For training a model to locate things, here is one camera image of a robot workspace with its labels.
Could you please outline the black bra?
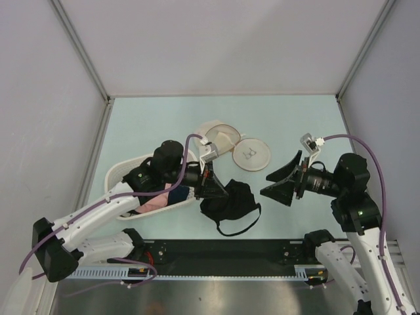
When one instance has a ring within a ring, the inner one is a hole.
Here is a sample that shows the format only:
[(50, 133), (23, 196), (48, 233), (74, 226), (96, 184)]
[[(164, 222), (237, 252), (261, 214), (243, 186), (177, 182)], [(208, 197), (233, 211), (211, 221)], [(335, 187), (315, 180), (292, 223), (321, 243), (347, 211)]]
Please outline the black bra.
[[(234, 237), (246, 233), (256, 225), (262, 214), (260, 203), (255, 202), (250, 185), (231, 179), (224, 187), (228, 196), (223, 198), (204, 199), (200, 203), (201, 213), (216, 224), (217, 232), (224, 237)], [(221, 230), (221, 221), (236, 221), (257, 210), (258, 217), (246, 228), (235, 233), (226, 234)]]

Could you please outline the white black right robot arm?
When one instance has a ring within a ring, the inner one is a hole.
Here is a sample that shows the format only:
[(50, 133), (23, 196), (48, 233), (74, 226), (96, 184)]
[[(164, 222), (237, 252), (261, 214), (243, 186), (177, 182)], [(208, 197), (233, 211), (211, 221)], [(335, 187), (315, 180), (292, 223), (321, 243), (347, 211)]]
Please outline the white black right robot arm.
[(389, 247), (381, 239), (383, 217), (367, 192), (370, 173), (366, 160), (357, 154), (343, 154), (333, 172), (317, 169), (302, 153), (270, 173), (271, 184), (260, 191), (286, 206), (305, 192), (332, 198), (331, 210), (346, 234), (361, 271), (358, 272), (327, 230), (305, 234), (303, 257), (320, 262), (353, 306), (354, 314), (417, 314), (398, 278)]

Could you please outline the beige mesh laundry bag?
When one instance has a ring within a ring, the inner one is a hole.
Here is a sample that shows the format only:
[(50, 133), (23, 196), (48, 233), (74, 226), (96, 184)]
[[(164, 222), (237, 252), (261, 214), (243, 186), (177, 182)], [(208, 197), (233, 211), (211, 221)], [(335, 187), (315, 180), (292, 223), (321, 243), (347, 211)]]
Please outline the beige mesh laundry bag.
[(271, 150), (265, 142), (257, 138), (246, 138), (235, 127), (220, 120), (202, 123), (195, 134), (212, 142), (219, 156), (231, 153), (234, 163), (244, 171), (261, 171), (271, 161)]

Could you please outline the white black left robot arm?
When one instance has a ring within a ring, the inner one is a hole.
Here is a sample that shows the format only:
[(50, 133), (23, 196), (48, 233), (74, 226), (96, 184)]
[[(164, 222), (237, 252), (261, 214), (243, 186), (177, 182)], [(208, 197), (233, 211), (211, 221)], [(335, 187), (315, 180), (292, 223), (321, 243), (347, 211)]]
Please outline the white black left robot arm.
[(140, 261), (145, 254), (143, 240), (133, 229), (105, 238), (89, 236), (120, 215), (135, 210), (154, 197), (178, 186), (193, 188), (197, 199), (228, 195), (213, 170), (219, 155), (216, 145), (200, 138), (199, 160), (188, 161), (188, 146), (166, 140), (98, 201), (53, 222), (41, 218), (33, 224), (31, 254), (51, 283), (70, 276), (79, 266), (108, 259)]

